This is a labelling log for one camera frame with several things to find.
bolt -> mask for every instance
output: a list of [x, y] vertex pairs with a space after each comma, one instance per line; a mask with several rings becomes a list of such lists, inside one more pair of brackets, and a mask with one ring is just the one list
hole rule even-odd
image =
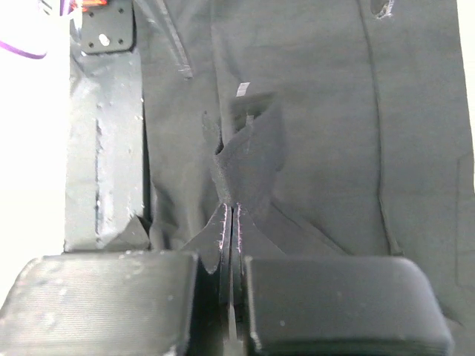
[[99, 42], [101, 42], [101, 45], [104, 47], [107, 47], [111, 44], [111, 40], [104, 33], [99, 35]]

black fabric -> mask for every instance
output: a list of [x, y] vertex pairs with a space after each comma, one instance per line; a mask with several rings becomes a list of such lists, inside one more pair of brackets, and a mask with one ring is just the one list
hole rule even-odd
[[221, 204], [204, 229], [181, 248], [182, 251], [197, 252], [210, 274], [218, 271], [223, 241], [231, 236], [231, 215], [231, 208]]
[[259, 231], [244, 208], [238, 206], [233, 217], [233, 226], [236, 226], [237, 229], [235, 236], [237, 237], [241, 262], [243, 257], [247, 256], [265, 258], [282, 258], [286, 256], [279, 247]]
[[[218, 206], [210, 154], [252, 130], [236, 120], [240, 84], [249, 83], [246, 97], [278, 93], [284, 165], [269, 166], [281, 170], [264, 215], [243, 204], [258, 229], [286, 254], [400, 245], [460, 323], [457, 354], [472, 355], [474, 169], [456, 1], [389, 1], [392, 16], [376, 14], [389, 9], [376, 2], [167, 1], [190, 80], [136, 11], [158, 197], [151, 239], [179, 248]], [[214, 152], [204, 112], [217, 129]], [[238, 193], [265, 179], [239, 181]]]
[[125, 230], [110, 241], [105, 251], [146, 250], [150, 247], [150, 239], [142, 222], [138, 217], [133, 217]]
[[[263, 98], [251, 97], [248, 110], [247, 105], [241, 103], [242, 107], [236, 109], [233, 117], [250, 115], [252, 119], [249, 124], [237, 132], [222, 150], [217, 151], [212, 147], [210, 152], [210, 168], [220, 201], [230, 206], [238, 203], [244, 205], [257, 221], [265, 219], [267, 215], [275, 176], [284, 160], [280, 102], [272, 97], [268, 100], [269, 107], [263, 105], [260, 110], [256, 105], [262, 105]], [[261, 114], [254, 115], [250, 112], [252, 109]], [[211, 135], [207, 131], [219, 131], [219, 128], [210, 126], [211, 123], [205, 116], [203, 127], [208, 140]]]

black pad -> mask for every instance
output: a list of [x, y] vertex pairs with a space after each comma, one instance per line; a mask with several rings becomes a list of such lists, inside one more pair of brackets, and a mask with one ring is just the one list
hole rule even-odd
[[430, 284], [409, 260], [247, 258], [246, 271], [250, 338], [259, 355], [451, 353]]
[[197, 267], [176, 252], [33, 260], [0, 311], [0, 354], [184, 355]]

wire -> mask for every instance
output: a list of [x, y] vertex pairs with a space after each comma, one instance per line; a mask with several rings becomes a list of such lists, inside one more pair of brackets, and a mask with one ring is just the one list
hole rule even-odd
[[43, 59], [46, 57], [47, 54], [46, 52], [38, 54], [20, 50], [19, 48], [14, 47], [11, 44], [5, 43], [3, 41], [0, 41], [0, 48], [3, 48], [4, 50], [8, 50], [11, 53], [18, 54], [19, 56], [29, 59]]
[[69, 14], [69, 8], [70, 8], [70, 0], [61, 0], [61, 9], [59, 10], [59, 15], [60, 16], [66, 16]]

mounting plate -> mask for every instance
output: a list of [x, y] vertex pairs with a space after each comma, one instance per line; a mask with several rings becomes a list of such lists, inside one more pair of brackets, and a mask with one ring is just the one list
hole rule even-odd
[[86, 54], [130, 50], [134, 44], [132, 0], [114, 0], [82, 15], [81, 51]]

